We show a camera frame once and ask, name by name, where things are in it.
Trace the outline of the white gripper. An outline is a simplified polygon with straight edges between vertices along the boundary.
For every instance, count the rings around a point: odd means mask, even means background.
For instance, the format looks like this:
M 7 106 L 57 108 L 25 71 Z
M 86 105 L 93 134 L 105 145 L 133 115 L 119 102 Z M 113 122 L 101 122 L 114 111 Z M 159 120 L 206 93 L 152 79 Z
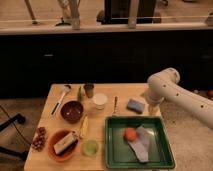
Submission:
M 149 104 L 149 106 L 148 106 L 149 115 L 156 116 L 159 111 L 159 106 L 157 106 L 157 105 L 159 105 L 164 100 L 164 98 L 162 96 L 156 94 L 152 90 L 148 89 L 145 92 L 145 100 Z

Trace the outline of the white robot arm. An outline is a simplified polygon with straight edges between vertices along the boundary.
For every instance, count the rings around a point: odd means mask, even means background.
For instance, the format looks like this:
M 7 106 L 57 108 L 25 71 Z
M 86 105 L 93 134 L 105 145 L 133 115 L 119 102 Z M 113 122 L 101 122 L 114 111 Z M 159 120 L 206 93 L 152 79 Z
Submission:
M 180 74 L 175 68 L 152 74 L 144 93 L 146 102 L 150 106 L 157 106 L 164 99 L 170 100 L 213 130 L 213 101 L 180 87 L 179 81 Z

